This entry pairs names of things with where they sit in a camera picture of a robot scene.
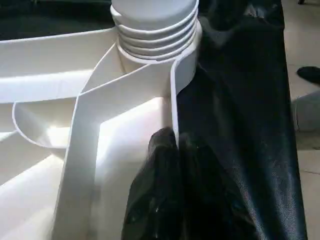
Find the stacked cups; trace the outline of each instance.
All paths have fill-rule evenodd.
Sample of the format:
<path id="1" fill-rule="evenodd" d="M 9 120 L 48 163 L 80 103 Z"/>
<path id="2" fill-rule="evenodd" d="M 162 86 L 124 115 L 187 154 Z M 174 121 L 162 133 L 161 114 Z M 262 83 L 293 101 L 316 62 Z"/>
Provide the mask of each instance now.
<path id="1" fill-rule="evenodd" d="M 199 0 L 112 0 L 119 44 L 130 55 L 164 60 L 194 40 Z"/>

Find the black plastic bag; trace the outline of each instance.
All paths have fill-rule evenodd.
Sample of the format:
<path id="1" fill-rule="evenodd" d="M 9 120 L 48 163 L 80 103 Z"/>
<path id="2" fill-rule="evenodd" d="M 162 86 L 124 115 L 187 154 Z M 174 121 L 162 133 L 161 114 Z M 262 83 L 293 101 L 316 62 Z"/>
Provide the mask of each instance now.
<path id="1" fill-rule="evenodd" d="M 179 131 L 212 148 L 258 239 L 306 240 L 281 2 L 251 0 L 245 9 L 223 31 L 202 12 L 198 68 L 177 96 Z"/>
<path id="2" fill-rule="evenodd" d="M 122 240 L 179 240 L 183 226 L 183 188 L 175 134 L 156 132 L 145 165 L 129 192 Z"/>
<path id="3" fill-rule="evenodd" d="M 212 149 L 193 134 L 179 139 L 189 240 L 257 240 L 237 185 Z"/>

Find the white plastic container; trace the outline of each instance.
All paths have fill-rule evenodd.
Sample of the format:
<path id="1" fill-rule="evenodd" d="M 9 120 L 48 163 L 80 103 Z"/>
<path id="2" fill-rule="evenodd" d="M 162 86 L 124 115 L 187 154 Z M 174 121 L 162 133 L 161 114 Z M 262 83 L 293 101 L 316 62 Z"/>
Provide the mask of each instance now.
<path id="1" fill-rule="evenodd" d="M 183 20 L 194 8 L 196 0 L 113 0 L 117 21 L 140 30 L 156 30 Z"/>
<path id="2" fill-rule="evenodd" d="M 114 29 L 0 42 L 0 239 L 120 239 L 151 135 L 179 134 L 200 37 L 163 61 L 129 55 Z"/>

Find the black textured material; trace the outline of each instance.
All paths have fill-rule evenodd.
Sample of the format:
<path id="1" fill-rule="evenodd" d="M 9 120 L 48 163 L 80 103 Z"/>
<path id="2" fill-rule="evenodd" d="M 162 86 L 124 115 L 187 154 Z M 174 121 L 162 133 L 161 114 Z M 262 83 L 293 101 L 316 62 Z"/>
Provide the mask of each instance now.
<path id="1" fill-rule="evenodd" d="M 183 187 L 175 134 L 156 132 L 144 166 L 129 192 L 122 240 L 179 240 L 183 229 Z"/>
<path id="2" fill-rule="evenodd" d="M 296 74 L 298 74 L 299 77 L 314 83 L 314 84 L 320 84 L 320 68 L 316 66 L 303 66 L 300 67 Z"/>
<path id="3" fill-rule="evenodd" d="M 114 26 L 110 5 L 10 0 L 0 7 L 0 41 L 108 29 Z"/>
<path id="4" fill-rule="evenodd" d="M 257 240 L 242 195 L 212 149 L 193 134 L 179 138 L 189 240 Z"/>
<path id="5" fill-rule="evenodd" d="M 224 31 L 201 14 L 198 68 L 177 96 L 179 131 L 210 145 L 236 182 L 258 239 L 306 240 L 281 2 L 250 1 L 242 17 L 220 16 L 238 19 Z"/>

